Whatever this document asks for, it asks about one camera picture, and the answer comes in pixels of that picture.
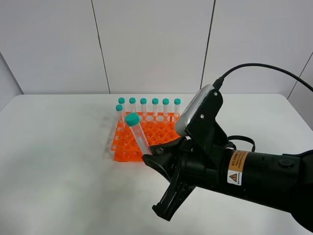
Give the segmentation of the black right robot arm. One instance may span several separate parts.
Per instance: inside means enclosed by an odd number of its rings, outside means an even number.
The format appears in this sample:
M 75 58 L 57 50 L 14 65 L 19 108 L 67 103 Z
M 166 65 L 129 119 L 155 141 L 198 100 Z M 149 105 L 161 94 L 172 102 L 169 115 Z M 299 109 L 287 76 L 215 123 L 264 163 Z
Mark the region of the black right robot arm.
M 197 143 L 181 137 L 154 145 L 144 163 L 169 187 L 153 211 L 171 220 L 196 187 L 289 212 L 313 228 L 313 153 L 272 155 L 239 151 L 227 140 Z

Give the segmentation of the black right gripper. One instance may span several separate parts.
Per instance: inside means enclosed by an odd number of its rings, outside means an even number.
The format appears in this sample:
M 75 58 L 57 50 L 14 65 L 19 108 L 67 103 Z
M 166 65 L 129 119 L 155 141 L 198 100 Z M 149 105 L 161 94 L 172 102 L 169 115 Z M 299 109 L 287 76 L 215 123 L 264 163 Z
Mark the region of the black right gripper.
M 226 155 L 232 152 L 228 139 L 210 140 L 208 149 L 193 139 L 179 137 L 150 146 L 152 155 L 143 155 L 145 165 L 157 171 L 170 184 L 161 200 L 152 207 L 169 221 L 195 187 L 217 189 Z

